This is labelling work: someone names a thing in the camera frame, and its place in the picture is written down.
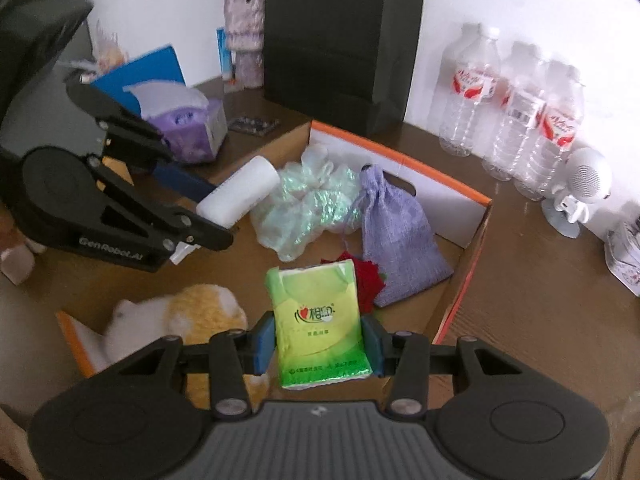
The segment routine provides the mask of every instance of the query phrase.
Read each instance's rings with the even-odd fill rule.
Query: wooden desk surface
[[[214,88],[204,90],[211,94]],[[259,91],[226,96],[225,111],[228,119],[240,115],[277,118],[281,126],[265,139],[231,132],[218,160],[196,168],[203,176],[308,120],[264,101]],[[540,205],[519,195],[511,182],[489,177],[474,156],[447,155],[435,136],[418,128],[404,124],[373,140],[494,199],[484,250],[445,343],[452,344],[460,335],[476,335],[605,412],[640,390],[640,304],[607,269],[601,240],[585,228],[577,240],[559,235],[546,223]],[[136,185],[157,198],[168,198],[144,179]],[[86,262],[89,267],[99,265]],[[73,272],[81,278],[84,270]],[[439,406],[450,395],[447,382],[434,378],[430,405]],[[634,455],[640,463],[637,451]],[[604,471],[598,477],[604,478]],[[635,476],[629,472],[626,478],[640,478],[640,472]]]

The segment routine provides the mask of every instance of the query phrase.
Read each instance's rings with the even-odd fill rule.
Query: purple tissue box
[[[209,107],[184,107],[147,119],[162,132],[162,138],[184,164],[215,160],[226,137],[226,118],[222,101],[209,99]]]

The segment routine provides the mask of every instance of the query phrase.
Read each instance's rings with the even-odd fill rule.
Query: white speaker
[[[553,198],[542,203],[546,220],[569,238],[577,238],[580,226],[589,221],[589,204],[610,195],[613,176],[604,156],[593,148],[580,148],[569,155],[566,182],[554,186]]]

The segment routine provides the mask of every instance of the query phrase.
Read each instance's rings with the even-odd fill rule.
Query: vase
[[[264,0],[225,0],[226,47],[255,52],[264,44]]]
[[[236,52],[236,79],[245,88],[264,86],[262,51],[245,50]]]

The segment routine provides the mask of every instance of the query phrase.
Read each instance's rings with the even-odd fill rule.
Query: red flower
[[[373,312],[373,300],[385,288],[385,282],[380,277],[378,264],[364,262],[344,251],[336,262],[351,260],[356,273],[356,288],[358,289],[358,306],[361,314]],[[323,264],[332,264],[330,260],[321,260]]]

